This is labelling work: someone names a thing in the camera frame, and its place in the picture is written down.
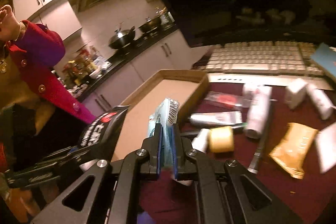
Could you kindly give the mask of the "black snack packet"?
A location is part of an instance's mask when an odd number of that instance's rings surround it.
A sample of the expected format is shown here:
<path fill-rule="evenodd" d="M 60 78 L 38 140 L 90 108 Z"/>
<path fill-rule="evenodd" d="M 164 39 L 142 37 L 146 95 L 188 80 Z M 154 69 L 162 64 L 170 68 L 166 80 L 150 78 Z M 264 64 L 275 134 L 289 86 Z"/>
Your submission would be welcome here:
<path fill-rule="evenodd" d="M 96 159 L 112 159 L 128 108 L 128 105 L 111 108 L 83 131 L 76 150 L 82 163 Z"/>

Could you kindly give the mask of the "black pen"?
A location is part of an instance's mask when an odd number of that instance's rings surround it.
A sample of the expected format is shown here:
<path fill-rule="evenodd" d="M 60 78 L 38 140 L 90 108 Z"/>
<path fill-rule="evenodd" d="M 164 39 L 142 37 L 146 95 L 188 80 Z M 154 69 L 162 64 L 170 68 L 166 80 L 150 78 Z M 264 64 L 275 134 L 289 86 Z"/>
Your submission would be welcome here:
<path fill-rule="evenodd" d="M 264 127 L 264 131 L 262 132 L 262 136 L 260 138 L 256 151 L 254 152 L 253 158 L 250 162 L 250 165 L 248 166 L 248 171 L 250 173 L 257 174 L 259 171 L 259 163 L 264 153 L 265 143 L 268 139 L 272 117 L 273 117 L 273 101 L 270 102 L 269 115 Z"/>

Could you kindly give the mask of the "blue cartoon tissue pack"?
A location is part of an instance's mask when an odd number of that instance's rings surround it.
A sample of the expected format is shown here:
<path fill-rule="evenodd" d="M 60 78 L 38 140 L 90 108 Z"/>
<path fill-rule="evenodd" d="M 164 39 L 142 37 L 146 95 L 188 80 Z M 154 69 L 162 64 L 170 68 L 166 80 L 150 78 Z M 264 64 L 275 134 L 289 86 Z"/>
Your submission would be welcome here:
<path fill-rule="evenodd" d="M 178 118 L 179 102 L 171 98 L 165 98 L 155 109 L 155 112 L 149 116 L 147 137 L 154 136 L 155 125 L 162 125 L 163 135 L 161 144 L 160 167 L 168 168 L 173 166 L 173 144 L 174 133 L 173 124 L 176 124 Z"/>

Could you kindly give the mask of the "yellow cap white bottle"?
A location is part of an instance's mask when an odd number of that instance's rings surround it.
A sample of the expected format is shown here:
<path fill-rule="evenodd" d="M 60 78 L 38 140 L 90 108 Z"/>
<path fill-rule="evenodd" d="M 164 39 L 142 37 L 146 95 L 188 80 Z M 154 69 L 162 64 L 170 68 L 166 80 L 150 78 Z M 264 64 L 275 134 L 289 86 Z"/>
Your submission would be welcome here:
<path fill-rule="evenodd" d="M 203 128 L 191 142 L 193 149 L 206 153 L 226 153 L 234 151 L 234 134 L 230 126 L 212 129 Z"/>

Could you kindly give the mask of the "silver cream tube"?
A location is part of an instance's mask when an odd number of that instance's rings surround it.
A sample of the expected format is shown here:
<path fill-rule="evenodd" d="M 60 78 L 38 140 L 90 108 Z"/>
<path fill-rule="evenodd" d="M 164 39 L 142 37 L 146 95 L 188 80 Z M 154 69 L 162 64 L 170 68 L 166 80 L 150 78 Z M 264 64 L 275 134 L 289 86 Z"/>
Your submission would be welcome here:
<path fill-rule="evenodd" d="M 240 111 L 226 111 L 216 113 L 194 113 L 189 117 L 189 122 L 200 127 L 219 127 L 241 124 L 243 119 Z"/>

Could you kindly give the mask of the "gold foil packet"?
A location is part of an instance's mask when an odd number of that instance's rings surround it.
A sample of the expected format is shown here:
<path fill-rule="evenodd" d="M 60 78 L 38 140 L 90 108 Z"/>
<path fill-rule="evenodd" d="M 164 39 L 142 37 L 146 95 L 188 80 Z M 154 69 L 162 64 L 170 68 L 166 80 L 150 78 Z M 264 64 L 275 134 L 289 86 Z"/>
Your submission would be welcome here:
<path fill-rule="evenodd" d="M 292 178 L 302 180 L 302 168 L 318 130 L 299 123 L 288 123 L 288 130 L 269 156 Z"/>

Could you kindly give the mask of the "clear case red item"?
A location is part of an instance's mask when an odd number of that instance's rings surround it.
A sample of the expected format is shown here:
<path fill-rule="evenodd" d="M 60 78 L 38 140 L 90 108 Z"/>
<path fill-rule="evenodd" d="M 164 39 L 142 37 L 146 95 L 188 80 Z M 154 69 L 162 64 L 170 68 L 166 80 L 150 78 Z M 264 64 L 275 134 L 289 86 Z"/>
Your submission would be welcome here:
<path fill-rule="evenodd" d="M 209 104 L 230 110 L 249 108 L 251 105 L 251 101 L 242 96 L 213 91 L 208 92 L 205 96 L 205 101 Z"/>

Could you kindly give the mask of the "white spray bottle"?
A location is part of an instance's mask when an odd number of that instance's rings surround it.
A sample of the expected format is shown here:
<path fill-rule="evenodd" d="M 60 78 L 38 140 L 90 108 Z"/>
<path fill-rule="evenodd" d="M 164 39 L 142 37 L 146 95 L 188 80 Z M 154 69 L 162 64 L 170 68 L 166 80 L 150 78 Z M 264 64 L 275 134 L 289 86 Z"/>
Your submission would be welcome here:
<path fill-rule="evenodd" d="M 245 135 L 251 139 L 260 139 L 268 119 L 272 87 L 245 83 L 243 97 L 249 102 Z"/>

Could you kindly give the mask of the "white tissue pack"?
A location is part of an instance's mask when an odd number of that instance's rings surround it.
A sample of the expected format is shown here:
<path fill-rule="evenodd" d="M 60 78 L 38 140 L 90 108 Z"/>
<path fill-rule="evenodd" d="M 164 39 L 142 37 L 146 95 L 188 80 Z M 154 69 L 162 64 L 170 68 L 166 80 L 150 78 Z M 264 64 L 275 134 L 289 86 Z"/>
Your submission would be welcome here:
<path fill-rule="evenodd" d="M 336 123 L 321 130 L 315 137 L 319 170 L 326 173 L 336 163 Z"/>

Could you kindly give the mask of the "white power adapter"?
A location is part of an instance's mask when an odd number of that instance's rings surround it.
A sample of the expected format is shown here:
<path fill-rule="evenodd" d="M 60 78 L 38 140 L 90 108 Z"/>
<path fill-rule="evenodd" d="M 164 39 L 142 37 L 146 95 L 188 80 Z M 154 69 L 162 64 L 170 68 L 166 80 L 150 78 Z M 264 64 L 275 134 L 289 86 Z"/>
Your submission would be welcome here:
<path fill-rule="evenodd" d="M 300 105 L 306 96 L 307 82 L 301 78 L 295 79 L 285 88 L 284 101 L 290 110 Z"/>

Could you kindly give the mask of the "white pill bottle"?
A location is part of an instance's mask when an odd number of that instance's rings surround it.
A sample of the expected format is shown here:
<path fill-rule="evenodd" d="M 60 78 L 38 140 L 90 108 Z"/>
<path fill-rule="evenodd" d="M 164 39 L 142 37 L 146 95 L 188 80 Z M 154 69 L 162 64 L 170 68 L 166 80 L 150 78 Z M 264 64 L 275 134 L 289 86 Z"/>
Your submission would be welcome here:
<path fill-rule="evenodd" d="M 334 105 L 326 93 L 318 89 L 314 84 L 307 84 L 306 92 L 318 110 L 321 119 L 329 119 L 333 113 Z"/>

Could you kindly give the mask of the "black wok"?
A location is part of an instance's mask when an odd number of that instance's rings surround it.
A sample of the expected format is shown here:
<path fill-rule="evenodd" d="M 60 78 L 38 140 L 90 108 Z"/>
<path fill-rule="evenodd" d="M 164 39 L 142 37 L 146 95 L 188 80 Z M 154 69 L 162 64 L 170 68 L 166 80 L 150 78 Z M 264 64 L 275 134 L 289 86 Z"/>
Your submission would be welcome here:
<path fill-rule="evenodd" d="M 134 38 L 135 26 L 128 30 L 122 30 L 121 26 L 119 26 L 119 29 L 115 30 L 114 35 L 109 40 L 109 47 L 113 50 L 120 50 L 134 42 Z"/>

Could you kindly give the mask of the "black pan on stove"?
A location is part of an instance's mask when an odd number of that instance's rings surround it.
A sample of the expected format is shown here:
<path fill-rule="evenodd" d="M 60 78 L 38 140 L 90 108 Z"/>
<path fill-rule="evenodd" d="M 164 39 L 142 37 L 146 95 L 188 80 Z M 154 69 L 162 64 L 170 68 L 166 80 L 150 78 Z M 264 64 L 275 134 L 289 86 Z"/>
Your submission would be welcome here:
<path fill-rule="evenodd" d="M 161 26 L 161 18 L 160 16 L 156 16 L 152 19 L 150 18 L 147 18 L 146 19 L 146 23 L 144 23 L 143 25 L 139 26 L 139 30 L 142 32 L 142 33 L 148 33 L 148 32 L 151 32 L 153 30 L 156 30 L 157 28 L 160 28 Z"/>

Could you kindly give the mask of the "white keyboard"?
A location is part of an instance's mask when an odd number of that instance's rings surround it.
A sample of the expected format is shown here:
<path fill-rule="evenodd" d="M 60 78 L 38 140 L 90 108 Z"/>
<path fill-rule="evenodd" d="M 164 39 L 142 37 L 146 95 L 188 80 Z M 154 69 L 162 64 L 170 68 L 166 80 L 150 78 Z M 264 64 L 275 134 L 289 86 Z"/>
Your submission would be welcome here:
<path fill-rule="evenodd" d="M 315 46 L 306 42 L 256 41 L 214 46 L 194 69 L 211 73 L 323 76 L 310 61 Z"/>

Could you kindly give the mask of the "blue notebook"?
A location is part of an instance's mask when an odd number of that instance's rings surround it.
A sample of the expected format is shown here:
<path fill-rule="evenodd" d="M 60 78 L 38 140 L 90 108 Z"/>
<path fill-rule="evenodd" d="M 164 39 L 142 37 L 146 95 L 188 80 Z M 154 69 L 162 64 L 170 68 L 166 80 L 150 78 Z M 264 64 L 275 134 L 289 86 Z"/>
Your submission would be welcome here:
<path fill-rule="evenodd" d="M 311 62 L 317 65 L 327 77 L 333 82 L 336 81 L 335 51 L 328 45 L 321 43 L 311 55 L 310 59 Z"/>

